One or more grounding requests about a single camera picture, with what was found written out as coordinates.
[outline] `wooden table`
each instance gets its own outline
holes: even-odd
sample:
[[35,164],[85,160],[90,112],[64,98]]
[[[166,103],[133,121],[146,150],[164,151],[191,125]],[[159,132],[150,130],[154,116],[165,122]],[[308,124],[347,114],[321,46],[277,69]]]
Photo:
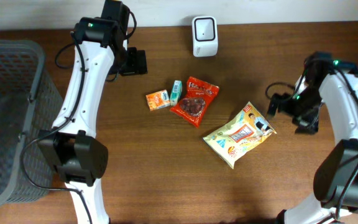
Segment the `wooden table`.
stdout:
[[[358,22],[250,24],[218,31],[217,56],[194,58],[191,27],[139,28],[130,45],[146,50],[149,74],[105,84],[97,138],[109,149],[103,196],[114,223],[262,221],[313,191],[314,173],[334,147],[326,107],[315,136],[294,135],[291,118],[277,115],[272,125],[278,134],[239,159],[234,170],[201,138],[248,101],[266,112],[266,86],[294,83],[303,60],[316,50],[358,63]],[[65,95],[71,71],[58,69],[53,60],[71,42],[68,30],[0,32],[0,39],[38,42]],[[72,51],[62,55],[62,63],[72,61]],[[198,129],[168,108],[150,112],[145,100],[189,76],[220,87]],[[63,184],[55,180],[54,185]],[[358,223],[358,215],[343,220]],[[0,223],[76,223],[76,216],[70,195],[57,192],[34,203],[3,205]]]

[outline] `white wall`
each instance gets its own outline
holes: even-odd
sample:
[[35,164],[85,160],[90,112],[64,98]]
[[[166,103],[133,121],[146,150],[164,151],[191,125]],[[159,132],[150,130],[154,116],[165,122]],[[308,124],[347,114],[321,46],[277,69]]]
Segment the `white wall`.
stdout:
[[[104,0],[0,0],[0,30],[73,28],[101,15]],[[218,24],[358,21],[358,0],[124,0],[138,25],[190,25],[198,15]]]

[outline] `red package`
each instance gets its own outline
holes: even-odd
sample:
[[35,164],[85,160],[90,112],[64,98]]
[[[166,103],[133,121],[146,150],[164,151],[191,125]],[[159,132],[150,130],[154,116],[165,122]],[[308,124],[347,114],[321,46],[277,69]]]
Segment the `red package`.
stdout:
[[218,92],[219,87],[190,77],[187,80],[186,96],[171,108],[171,111],[198,128],[208,105],[218,95]]

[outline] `plastic bin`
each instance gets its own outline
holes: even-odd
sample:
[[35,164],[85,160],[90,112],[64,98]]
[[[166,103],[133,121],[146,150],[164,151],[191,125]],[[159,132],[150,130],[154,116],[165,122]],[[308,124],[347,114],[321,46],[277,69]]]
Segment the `plastic bin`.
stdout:
[[[40,129],[50,129],[63,103],[44,64],[44,51],[35,42],[0,40],[0,206],[48,193],[30,185],[19,167],[24,145]],[[51,185],[52,171],[36,144],[24,160],[36,183]]]

